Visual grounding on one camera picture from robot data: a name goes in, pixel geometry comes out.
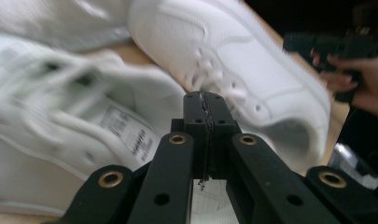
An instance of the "shoelace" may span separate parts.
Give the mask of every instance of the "shoelace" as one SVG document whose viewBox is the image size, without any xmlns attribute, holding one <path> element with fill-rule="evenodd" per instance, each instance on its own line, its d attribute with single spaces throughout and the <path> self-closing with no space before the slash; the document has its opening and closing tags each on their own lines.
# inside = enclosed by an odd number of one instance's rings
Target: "shoelace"
<svg viewBox="0 0 378 224">
<path fill-rule="evenodd" d="M 234 81 L 226 81 L 220 64 L 207 60 L 201 52 L 197 57 L 197 67 L 192 67 L 184 76 L 184 83 L 193 91 L 210 91 L 223 96 L 230 104 L 230 111 L 239 115 L 237 108 L 246 100 L 247 93 L 244 88 Z"/>
<path fill-rule="evenodd" d="M 45 64 L 48 62 L 65 66 L 56 71 L 47 71 Z M 16 56 L 12 60 L 1 61 L 0 119 L 3 119 L 4 112 L 7 112 L 11 105 L 18 105 L 21 107 L 21 119 L 26 128 L 51 147 L 59 147 L 63 143 L 56 131 L 56 124 L 62 125 L 97 139 L 127 167 L 136 168 L 135 158 L 130 151 L 121 150 L 120 140 L 114 134 L 67 114 L 59 108 L 55 108 L 53 104 L 56 94 L 63 90 L 63 86 L 93 71 L 94 66 L 101 62 L 102 59 L 63 58 L 56 54 L 37 55 L 36 57 L 32 54 L 24 54 Z M 101 95 L 111 88 L 106 85 L 102 86 L 102 84 L 98 87 L 100 88 L 94 95 Z M 92 100 L 81 102 L 80 106 L 83 107 L 80 109 L 85 110 L 90 107 L 93 104 Z"/>
</svg>

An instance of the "screw hole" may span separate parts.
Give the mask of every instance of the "screw hole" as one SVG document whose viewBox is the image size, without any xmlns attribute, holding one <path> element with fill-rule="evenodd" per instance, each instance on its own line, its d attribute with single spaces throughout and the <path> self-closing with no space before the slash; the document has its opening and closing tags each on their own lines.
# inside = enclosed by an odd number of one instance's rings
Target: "screw hole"
<svg viewBox="0 0 378 224">
<path fill-rule="evenodd" d="M 154 203 L 159 205 L 159 206 L 166 205 L 166 204 L 169 203 L 169 201 L 170 201 L 169 195 L 165 194 L 165 193 L 158 194 L 154 198 Z"/>
<path fill-rule="evenodd" d="M 325 184 L 327 184 L 327 185 L 329 185 L 333 188 L 336 188 L 336 189 L 343 189 L 347 185 L 346 181 L 342 177 L 340 177 L 339 175 L 336 175 L 332 172 L 320 173 L 319 179 L 323 183 L 325 183 Z"/>
<path fill-rule="evenodd" d="M 252 137 L 252 136 L 242 136 L 240 139 L 240 142 L 245 144 L 245 145 L 248 145 L 248 146 L 252 146 L 252 145 L 255 145 L 258 140 L 256 140 L 256 138 Z"/>
<path fill-rule="evenodd" d="M 174 135 L 169 138 L 169 142 L 172 144 L 183 144 L 186 142 L 186 137 L 183 135 Z"/>
<path fill-rule="evenodd" d="M 289 203 L 293 204 L 293 205 L 296 205 L 296 206 L 303 205 L 302 199 L 299 196 L 297 196 L 297 195 L 293 195 L 293 194 L 288 195 L 287 196 L 287 201 Z"/>
<path fill-rule="evenodd" d="M 118 171 L 109 171 L 99 178 L 98 184 L 102 188 L 110 189 L 121 183 L 122 179 L 122 173 Z"/>
</svg>

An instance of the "shoe tag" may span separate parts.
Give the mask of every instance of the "shoe tag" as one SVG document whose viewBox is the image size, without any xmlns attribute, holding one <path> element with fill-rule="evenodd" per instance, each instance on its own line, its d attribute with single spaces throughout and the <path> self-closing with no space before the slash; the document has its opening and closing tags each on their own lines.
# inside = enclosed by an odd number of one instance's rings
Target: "shoe tag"
<svg viewBox="0 0 378 224">
<path fill-rule="evenodd" d="M 101 121 L 101 127 L 125 143 L 140 165 L 153 159 L 160 138 L 120 108 L 111 105 Z"/>
</svg>

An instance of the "wooden table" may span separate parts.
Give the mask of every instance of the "wooden table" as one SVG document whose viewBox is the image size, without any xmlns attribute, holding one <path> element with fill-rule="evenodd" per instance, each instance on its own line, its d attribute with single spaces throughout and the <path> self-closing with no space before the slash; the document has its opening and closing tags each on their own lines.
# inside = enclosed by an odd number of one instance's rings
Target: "wooden table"
<svg viewBox="0 0 378 224">
<path fill-rule="evenodd" d="M 268 29 L 270 35 L 277 43 L 282 45 L 282 37 L 279 36 L 266 22 L 262 21 L 264 26 Z M 109 49 L 115 50 L 126 63 L 148 64 L 153 63 L 142 50 L 140 50 L 132 41 L 110 47 Z M 317 76 L 312 67 L 298 55 L 292 57 L 299 63 L 303 64 L 314 76 Z M 321 164 L 326 164 L 329 160 L 329 155 L 334 148 L 338 135 L 340 134 L 343 123 L 348 113 L 348 106 L 340 103 L 333 102 L 331 107 L 330 121 L 329 121 L 329 136 L 327 142 L 327 153 L 322 160 Z M 0 214 L 0 224 L 39 224 L 44 221 L 53 220 L 56 217 L 37 217 L 37 216 L 23 216 Z"/>
</svg>

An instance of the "sneaker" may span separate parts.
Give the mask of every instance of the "sneaker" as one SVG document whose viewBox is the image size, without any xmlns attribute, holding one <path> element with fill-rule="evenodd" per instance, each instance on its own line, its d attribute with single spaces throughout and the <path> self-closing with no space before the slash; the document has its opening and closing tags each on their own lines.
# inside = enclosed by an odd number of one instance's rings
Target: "sneaker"
<svg viewBox="0 0 378 224">
<path fill-rule="evenodd" d="M 0 1 L 0 32 L 43 44 L 82 51 L 130 38 L 128 8 L 122 1 Z"/>
<path fill-rule="evenodd" d="M 148 163 L 184 94 L 160 68 L 111 51 L 0 35 L 0 212 L 59 216 L 95 170 Z"/>
<path fill-rule="evenodd" d="M 138 47 L 187 91 L 223 96 L 243 131 L 266 135 L 293 171 L 319 163 L 329 94 L 244 3 L 135 0 L 128 27 Z"/>
</svg>

